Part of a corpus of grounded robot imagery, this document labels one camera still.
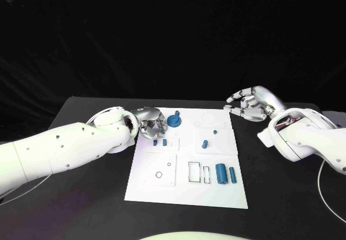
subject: white paper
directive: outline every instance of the white paper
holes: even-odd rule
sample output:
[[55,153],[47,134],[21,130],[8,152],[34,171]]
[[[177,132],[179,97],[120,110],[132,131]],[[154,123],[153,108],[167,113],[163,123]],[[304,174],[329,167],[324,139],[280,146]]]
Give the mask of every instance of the white paper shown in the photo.
[[[161,146],[163,139],[154,146],[153,140],[138,135],[124,200],[248,209],[229,113],[222,109],[158,109],[166,118],[177,110],[181,124],[167,128],[163,137],[167,139],[167,148]],[[203,140],[207,140],[206,149],[202,148]],[[150,158],[151,164],[161,159],[154,168],[148,167],[147,156],[151,153],[163,154],[163,157],[156,155],[156,160]],[[174,155],[174,184],[170,184],[171,176],[164,183],[154,176],[167,169],[167,174],[171,174],[171,168],[164,168],[166,155]],[[200,182],[189,182],[189,162],[200,163]],[[225,164],[228,184],[218,184],[216,164]],[[203,167],[209,167],[210,183],[205,183]],[[229,167],[233,167],[236,183],[231,182]],[[156,182],[154,185],[144,183],[148,178]]]

